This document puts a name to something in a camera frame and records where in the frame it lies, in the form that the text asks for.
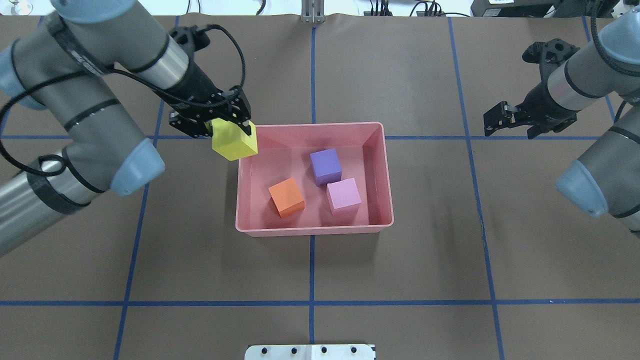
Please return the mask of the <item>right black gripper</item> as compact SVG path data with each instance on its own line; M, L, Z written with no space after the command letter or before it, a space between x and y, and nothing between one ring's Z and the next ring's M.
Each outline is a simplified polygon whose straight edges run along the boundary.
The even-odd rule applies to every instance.
M528 140L545 133L560 133L578 121L576 111L570 111L551 98L547 84L540 82L531 89L524 101L519 105L509 105L507 101L500 101L483 114L484 136L489 137L502 129L512 129L522 126L516 114L521 113L530 128L526 130Z

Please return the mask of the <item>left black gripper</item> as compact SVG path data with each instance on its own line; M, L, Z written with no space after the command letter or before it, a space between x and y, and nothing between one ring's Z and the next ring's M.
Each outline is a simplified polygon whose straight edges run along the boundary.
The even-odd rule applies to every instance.
M169 125L194 139L212 138L211 119L222 116L222 119L235 124L251 137L251 107L243 87L233 86L222 94L224 99L218 96L218 91L198 64L188 63L178 82L167 89L167 93L176 97L167 99L167 104L174 109L169 114ZM220 101L222 105L213 108L189 104L217 104Z

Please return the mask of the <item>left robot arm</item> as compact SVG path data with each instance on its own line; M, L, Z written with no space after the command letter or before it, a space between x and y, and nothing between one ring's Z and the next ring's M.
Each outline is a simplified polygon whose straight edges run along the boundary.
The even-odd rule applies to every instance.
M137 0L53 0L40 27L1 52L1 90L14 105L48 110L71 137L62 150L23 164L1 187L1 254L6 255L101 194L126 197L162 174L165 163L103 78L134 80L173 109L170 126L212 139L229 161L258 153L250 104L240 84L222 91L195 53L221 25L166 30Z

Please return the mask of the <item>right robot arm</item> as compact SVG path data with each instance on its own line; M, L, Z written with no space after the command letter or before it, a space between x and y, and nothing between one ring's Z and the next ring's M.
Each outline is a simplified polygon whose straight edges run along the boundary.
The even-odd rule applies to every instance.
M639 236L639 7L602 22L587 19L589 41L536 41L522 60L539 80L522 100L500 101L482 117L484 135L520 126L533 140L603 116L592 143L557 178L555 188L586 215L608 215Z

